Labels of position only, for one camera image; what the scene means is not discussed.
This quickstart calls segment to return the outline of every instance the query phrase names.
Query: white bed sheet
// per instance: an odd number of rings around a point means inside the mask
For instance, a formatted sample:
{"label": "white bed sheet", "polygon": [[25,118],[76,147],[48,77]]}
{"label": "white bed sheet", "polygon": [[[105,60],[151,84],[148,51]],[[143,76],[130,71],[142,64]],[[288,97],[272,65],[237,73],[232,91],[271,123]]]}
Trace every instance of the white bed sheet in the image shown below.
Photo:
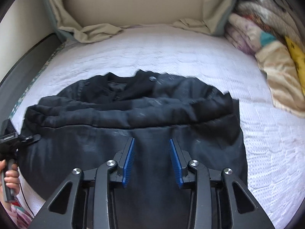
{"label": "white bed sheet", "polygon": [[[248,188],[275,228],[284,228],[305,197],[305,120],[274,108],[255,58],[223,38],[155,25],[126,29],[102,42],[66,46],[26,93],[13,124],[20,131],[28,106],[80,79],[108,72],[128,77],[138,69],[197,77],[240,100]],[[44,201],[23,178],[21,182],[36,214]],[[22,195],[19,199],[26,207]]]}

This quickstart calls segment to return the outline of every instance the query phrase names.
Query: black cable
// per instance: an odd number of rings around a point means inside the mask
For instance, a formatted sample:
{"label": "black cable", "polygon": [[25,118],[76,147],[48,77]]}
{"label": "black cable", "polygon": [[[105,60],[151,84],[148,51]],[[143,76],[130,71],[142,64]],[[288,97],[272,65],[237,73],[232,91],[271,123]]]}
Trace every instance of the black cable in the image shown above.
{"label": "black cable", "polygon": [[34,215],[34,213],[32,212],[32,210],[30,209],[30,206],[29,206],[29,204],[27,203],[27,201],[26,201],[26,199],[25,199],[25,196],[24,196],[24,193],[23,193],[23,190],[22,190],[22,187],[21,187],[21,183],[19,184],[19,186],[20,186],[20,190],[21,190],[21,192],[22,192],[24,201],[25,201],[27,207],[29,208],[29,210],[31,211],[31,213],[33,214],[33,219],[34,219],[35,215]]}

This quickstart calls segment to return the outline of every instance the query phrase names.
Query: bed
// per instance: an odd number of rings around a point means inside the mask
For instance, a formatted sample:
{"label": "bed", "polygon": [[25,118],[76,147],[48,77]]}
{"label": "bed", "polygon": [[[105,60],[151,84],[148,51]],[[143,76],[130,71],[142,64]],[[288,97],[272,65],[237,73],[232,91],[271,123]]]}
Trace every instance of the bed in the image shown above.
{"label": "bed", "polygon": [[[92,44],[68,40],[20,98],[11,113],[12,122],[20,132],[28,106],[78,80],[108,72],[127,77],[138,69],[197,77],[240,100],[248,188],[275,228],[285,228],[305,197],[305,120],[273,107],[256,59],[223,37],[158,24],[131,27]],[[44,200],[23,178],[21,184],[36,214]],[[18,198],[27,208],[23,196]]]}

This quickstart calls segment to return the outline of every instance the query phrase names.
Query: snap button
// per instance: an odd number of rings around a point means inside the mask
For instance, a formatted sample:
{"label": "snap button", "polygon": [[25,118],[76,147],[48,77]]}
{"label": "snap button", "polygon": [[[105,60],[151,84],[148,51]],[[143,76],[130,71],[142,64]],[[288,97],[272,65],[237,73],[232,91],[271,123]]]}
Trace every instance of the snap button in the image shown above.
{"label": "snap button", "polygon": [[151,76],[151,77],[149,77],[149,80],[152,81],[152,82],[155,82],[157,80],[157,78]]}

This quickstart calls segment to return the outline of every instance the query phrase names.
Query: metal bolt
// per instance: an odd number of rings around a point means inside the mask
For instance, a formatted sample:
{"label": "metal bolt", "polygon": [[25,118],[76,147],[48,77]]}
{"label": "metal bolt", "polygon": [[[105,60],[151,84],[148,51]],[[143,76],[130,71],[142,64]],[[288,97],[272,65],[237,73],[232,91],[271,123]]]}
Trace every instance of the metal bolt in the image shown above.
{"label": "metal bolt", "polygon": [[233,173],[233,170],[231,170],[230,168],[225,168],[224,169],[224,172],[227,174],[227,175],[231,175]]}
{"label": "metal bolt", "polygon": [[197,166],[197,165],[199,165],[199,162],[197,160],[191,160],[190,165],[191,166]]}
{"label": "metal bolt", "polygon": [[114,166],[115,163],[116,163],[116,162],[115,162],[114,160],[109,160],[109,161],[107,161],[106,164],[107,164],[108,166]]}
{"label": "metal bolt", "polygon": [[74,170],[72,170],[72,173],[74,175],[78,175],[79,173],[81,173],[81,169],[80,168],[75,168]]}
{"label": "metal bolt", "polygon": [[149,80],[152,81],[152,82],[155,82],[157,80],[157,78],[154,77],[154,76],[151,76],[151,77],[149,77]]}

